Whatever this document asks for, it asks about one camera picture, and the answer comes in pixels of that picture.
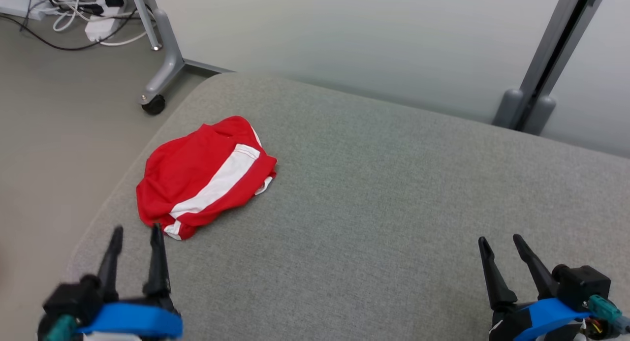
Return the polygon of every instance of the power strip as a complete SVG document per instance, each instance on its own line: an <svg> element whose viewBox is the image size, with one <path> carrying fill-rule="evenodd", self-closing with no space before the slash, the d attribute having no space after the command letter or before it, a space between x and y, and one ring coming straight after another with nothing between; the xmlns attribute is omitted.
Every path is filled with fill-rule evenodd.
<svg viewBox="0 0 630 341"><path fill-rule="evenodd" d="M25 18L29 11L29 4L33 7L34 3L38 0L0 0L0 13L9 14L13 16L19 16ZM46 9L52 7L49 2L41 3L37 6L38 9ZM46 16L43 11L31 10L29 19L41 20Z"/></svg>
<svg viewBox="0 0 630 341"><path fill-rule="evenodd" d="M124 13L126 7L125 3L118 7L108 7L105 4L105 0L97 0L96 4L101 5L103 7L103 14L101 16L113 16L118 15L120 13ZM119 27L120 19L105 19L99 20L101 16L90 16L90 22L85 26L85 34L88 36L88 39L92 42L101 41L110 34L112 34Z"/></svg>

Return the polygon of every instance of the red cloth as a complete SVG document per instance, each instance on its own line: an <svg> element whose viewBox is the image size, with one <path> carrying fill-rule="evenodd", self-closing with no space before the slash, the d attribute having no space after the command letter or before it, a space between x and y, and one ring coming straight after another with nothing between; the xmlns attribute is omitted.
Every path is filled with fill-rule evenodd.
<svg viewBox="0 0 630 341"><path fill-rule="evenodd" d="M275 163L243 117L204 124L147 159L135 190L140 219L148 226L159 221L177 240L190 238L196 227L265 191Z"/></svg>

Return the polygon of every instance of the teal connector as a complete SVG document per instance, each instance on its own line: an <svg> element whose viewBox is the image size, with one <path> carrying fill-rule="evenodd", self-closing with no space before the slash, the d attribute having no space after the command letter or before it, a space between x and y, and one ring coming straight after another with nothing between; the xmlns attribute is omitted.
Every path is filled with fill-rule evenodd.
<svg viewBox="0 0 630 341"><path fill-rule="evenodd" d="M621 316L621 310L617 309L607 299L597 295L590 296L589 310L598 318L605 319L611 324Z"/></svg>
<svg viewBox="0 0 630 341"><path fill-rule="evenodd" d="M620 334L630 333L630 319L623 316L621 310L609 300L597 295L590 296L589 310L596 317L608 321Z"/></svg>
<svg viewBox="0 0 630 341"><path fill-rule="evenodd" d="M57 322L50 329L44 341L69 341L74 331L77 329L77 323L70 315L61 315Z"/></svg>

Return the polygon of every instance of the gray cushion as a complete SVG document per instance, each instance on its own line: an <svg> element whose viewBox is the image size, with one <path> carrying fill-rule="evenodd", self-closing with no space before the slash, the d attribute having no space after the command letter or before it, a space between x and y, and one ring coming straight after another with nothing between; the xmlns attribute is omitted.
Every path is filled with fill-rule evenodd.
<svg viewBox="0 0 630 341"><path fill-rule="evenodd" d="M256 128L278 175L190 240L166 238L186 340L487 339L481 235L520 301L537 292L514 233L549 269L589 264L610 276L611 298L630 312L630 161L247 74L214 76L189 95L97 214L68 277L95 272L122 224L118 289L140 294L144 161L231 115Z"/></svg>

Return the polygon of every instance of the black wheel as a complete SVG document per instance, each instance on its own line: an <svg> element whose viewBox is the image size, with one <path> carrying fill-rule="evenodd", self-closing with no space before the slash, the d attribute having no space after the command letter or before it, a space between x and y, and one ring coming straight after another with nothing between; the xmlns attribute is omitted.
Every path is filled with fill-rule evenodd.
<svg viewBox="0 0 630 341"><path fill-rule="evenodd" d="M148 104L142 105L142 110L149 115L159 115L166 107L166 100L162 95L156 95Z"/></svg>

